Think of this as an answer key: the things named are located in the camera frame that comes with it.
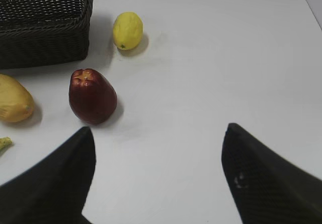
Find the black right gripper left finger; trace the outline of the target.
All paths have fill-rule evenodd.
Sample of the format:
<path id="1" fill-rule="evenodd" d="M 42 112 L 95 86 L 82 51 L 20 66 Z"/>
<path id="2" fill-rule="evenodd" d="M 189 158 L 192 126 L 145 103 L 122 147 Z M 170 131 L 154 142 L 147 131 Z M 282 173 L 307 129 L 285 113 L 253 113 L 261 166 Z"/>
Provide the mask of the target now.
<path id="1" fill-rule="evenodd" d="M 1 223 L 89 223 L 82 211 L 95 167 L 93 134 L 82 127 L 42 161 L 1 185 Z"/>

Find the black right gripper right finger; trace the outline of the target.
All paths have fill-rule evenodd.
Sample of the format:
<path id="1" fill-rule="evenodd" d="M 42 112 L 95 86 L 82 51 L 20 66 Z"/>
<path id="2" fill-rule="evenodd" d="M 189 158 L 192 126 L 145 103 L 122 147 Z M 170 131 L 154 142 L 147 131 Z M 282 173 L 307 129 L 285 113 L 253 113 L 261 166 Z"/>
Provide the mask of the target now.
<path id="1" fill-rule="evenodd" d="M 221 163 L 242 223 L 321 223 L 321 180 L 236 123 L 225 132 Z"/>

